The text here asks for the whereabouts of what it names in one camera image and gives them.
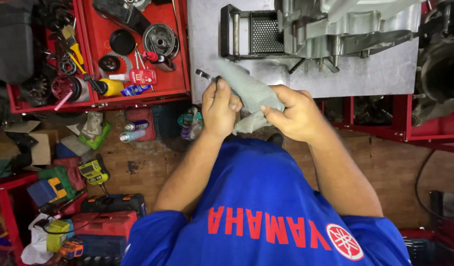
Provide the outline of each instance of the grey cloth rag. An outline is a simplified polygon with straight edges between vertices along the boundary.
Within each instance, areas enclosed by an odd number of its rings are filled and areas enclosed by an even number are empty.
[[[217,60],[216,64],[221,77],[240,95],[243,105],[251,113],[235,124],[232,134],[252,133],[261,127],[271,125],[260,110],[260,106],[270,106],[280,112],[285,110],[276,93],[268,85],[248,75],[242,67],[225,60]]]

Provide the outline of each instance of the black shoe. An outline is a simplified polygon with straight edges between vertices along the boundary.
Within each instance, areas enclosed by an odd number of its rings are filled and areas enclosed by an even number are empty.
[[[267,142],[271,142],[273,144],[278,145],[279,147],[282,147],[283,140],[284,140],[283,135],[281,135],[280,133],[275,133],[275,134],[271,135],[271,137],[267,140]]]

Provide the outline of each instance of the blue t-shirt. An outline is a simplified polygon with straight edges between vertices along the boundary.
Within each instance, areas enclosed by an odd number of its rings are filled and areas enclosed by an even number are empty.
[[[401,234],[388,219],[339,216],[284,149],[240,139],[222,145],[192,220],[161,211],[137,221],[122,265],[410,262]]]

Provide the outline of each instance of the person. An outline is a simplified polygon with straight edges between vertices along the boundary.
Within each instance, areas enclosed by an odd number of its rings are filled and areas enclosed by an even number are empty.
[[[311,94],[271,86],[286,109],[266,119],[307,142],[319,191],[281,147],[225,141],[241,105],[224,80],[203,95],[204,129],[130,231],[123,266],[410,265],[376,192]]]

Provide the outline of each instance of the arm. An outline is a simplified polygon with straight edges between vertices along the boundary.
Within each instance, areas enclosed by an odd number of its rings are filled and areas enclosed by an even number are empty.
[[[283,113],[262,106],[266,119],[284,135],[307,142],[324,198],[339,215],[383,217],[370,182],[354,163],[335,130],[325,121],[311,94],[286,86],[272,86],[287,107]]]
[[[202,96],[204,129],[181,164],[168,178],[155,201],[153,211],[190,214],[206,188],[224,138],[233,128],[242,104],[230,94],[224,80],[212,83]]]

